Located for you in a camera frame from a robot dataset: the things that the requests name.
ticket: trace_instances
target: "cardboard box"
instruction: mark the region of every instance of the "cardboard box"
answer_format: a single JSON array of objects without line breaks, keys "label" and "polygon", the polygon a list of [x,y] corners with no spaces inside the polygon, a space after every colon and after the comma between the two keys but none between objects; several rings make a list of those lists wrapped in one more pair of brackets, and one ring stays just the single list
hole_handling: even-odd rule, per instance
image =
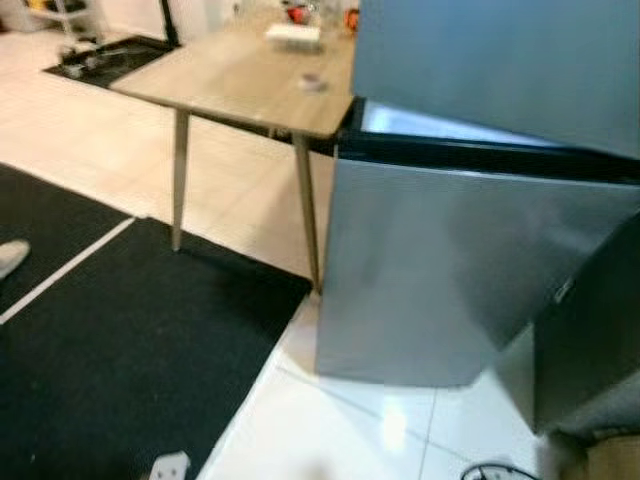
[{"label": "cardboard box", "polygon": [[564,470],[562,480],[640,480],[640,436],[600,442],[586,462]]}]

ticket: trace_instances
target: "black mat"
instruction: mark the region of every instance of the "black mat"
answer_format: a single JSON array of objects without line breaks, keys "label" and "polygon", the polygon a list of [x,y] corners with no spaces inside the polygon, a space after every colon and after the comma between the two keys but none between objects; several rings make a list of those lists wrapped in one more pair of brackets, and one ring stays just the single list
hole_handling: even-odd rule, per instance
[{"label": "black mat", "polygon": [[128,73],[145,66],[148,63],[170,53],[173,48],[164,42],[154,40],[147,37],[135,36],[125,38],[118,42],[113,42],[105,46],[106,51],[115,51],[126,48],[127,55],[113,55],[109,57],[108,62],[93,72],[86,72],[80,78],[72,78],[58,65],[49,67],[44,71],[57,75],[59,77],[77,80],[82,83],[88,83],[101,88],[109,88],[113,82]]},{"label": "black mat", "polygon": [[0,282],[0,313],[126,218],[0,165],[0,244],[25,238],[32,246],[20,274]]},{"label": "black mat", "polygon": [[2,478],[195,478],[310,284],[136,221],[5,325]]}]

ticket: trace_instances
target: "table top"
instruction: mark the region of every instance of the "table top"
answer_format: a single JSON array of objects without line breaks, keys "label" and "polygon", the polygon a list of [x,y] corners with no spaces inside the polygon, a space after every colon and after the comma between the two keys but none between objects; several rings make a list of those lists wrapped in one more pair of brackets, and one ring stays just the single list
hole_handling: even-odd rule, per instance
[{"label": "table top", "polygon": [[[319,53],[278,48],[264,34],[283,20],[284,12],[275,8],[246,13],[111,88],[191,113],[330,137],[353,100],[355,40],[348,32],[333,32]],[[319,75],[326,89],[302,90],[305,73]]]}]

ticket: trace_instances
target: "table leg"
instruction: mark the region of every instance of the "table leg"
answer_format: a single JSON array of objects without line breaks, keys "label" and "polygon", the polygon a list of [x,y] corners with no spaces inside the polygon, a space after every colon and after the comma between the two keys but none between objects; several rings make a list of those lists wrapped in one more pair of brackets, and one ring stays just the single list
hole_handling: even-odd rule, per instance
[{"label": "table leg", "polygon": [[311,269],[313,287],[322,292],[320,283],[320,267],[318,265],[318,233],[316,229],[316,211],[313,202],[313,181],[311,178],[311,164],[309,162],[309,142],[304,135],[292,134],[293,146],[296,152],[296,170],[298,172],[298,184],[300,186],[300,200],[302,203],[302,215],[304,217],[304,229],[307,237],[307,254]]},{"label": "table leg", "polygon": [[182,212],[187,182],[187,152],[189,147],[189,112],[176,109],[175,139],[173,151],[173,230],[171,247],[180,250],[182,237]]}]

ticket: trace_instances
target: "white stripe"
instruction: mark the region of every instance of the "white stripe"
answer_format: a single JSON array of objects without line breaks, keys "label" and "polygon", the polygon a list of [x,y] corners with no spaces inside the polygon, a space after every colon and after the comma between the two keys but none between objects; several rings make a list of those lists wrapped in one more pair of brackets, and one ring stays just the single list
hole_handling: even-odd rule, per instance
[{"label": "white stripe", "polygon": [[122,233],[129,225],[135,222],[135,218],[129,218],[127,220],[122,221],[118,226],[111,229],[107,234],[105,234],[102,238],[94,242],[92,245],[85,248],[78,255],[73,257],[67,263],[65,263],[62,267],[60,267],[55,273],[53,273],[49,278],[44,280],[40,285],[31,290],[27,295],[22,297],[16,303],[13,304],[9,310],[4,312],[0,316],[0,325],[7,322],[11,317],[16,315],[20,310],[33,302],[36,298],[38,298],[45,290],[47,290],[51,285],[56,283],[62,277],[64,277],[67,273],[73,270],[75,267],[80,265],[84,260],[89,258],[95,252],[97,252],[100,248],[104,247],[107,243],[109,243],[113,238],[117,237],[120,233]]}]

